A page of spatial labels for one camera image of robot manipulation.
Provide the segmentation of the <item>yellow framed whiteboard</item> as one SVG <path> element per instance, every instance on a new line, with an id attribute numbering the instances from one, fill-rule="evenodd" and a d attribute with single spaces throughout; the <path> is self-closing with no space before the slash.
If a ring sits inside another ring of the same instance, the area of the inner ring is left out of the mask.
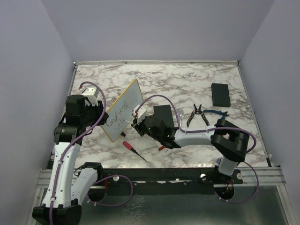
<path id="1" fill-rule="evenodd" d="M 143 102 L 143 95 L 137 79 L 134 79 L 108 109 L 109 118 L 101 125 L 111 142 L 115 142 L 131 121 L 133 109 Z"/>

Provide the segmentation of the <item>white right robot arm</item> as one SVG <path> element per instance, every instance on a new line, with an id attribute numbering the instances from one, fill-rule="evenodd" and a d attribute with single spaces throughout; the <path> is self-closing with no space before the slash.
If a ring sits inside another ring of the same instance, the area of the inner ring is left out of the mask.
<path id="1" fill-rule="evenodd" d="M 212 145 L 222 158 L 215 172 L 216 180 L 228 182 L 238 163 L 244 162 L 250 134 L 225 119 L 218 119 L 214 126 L 196 129 L 169 127 L 155 115 L 141 121 L 135 118 L 131 126 L 140 136 L 148 135 L 168 149 L 190 145 Z"/>

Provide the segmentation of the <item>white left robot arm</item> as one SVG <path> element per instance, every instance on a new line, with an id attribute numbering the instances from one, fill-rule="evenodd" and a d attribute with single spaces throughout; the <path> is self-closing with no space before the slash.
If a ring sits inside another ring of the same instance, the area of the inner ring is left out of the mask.
<path id="1" fill-rule="evenodd" d="M 83 137 L 108 119 L 106 102 L 98 100 L 98 95 L 92 88 L 70 95 L 65 101 L 63 120 L 54 130 L 54 162 L 49 185 L 41 206 L 32 212 L 32 217 L 42 225 L 79 224 L 82 203 L 90 187 L 103 181 L 99 163 L 88 163 L 83 174 L 73 181 Z"/>

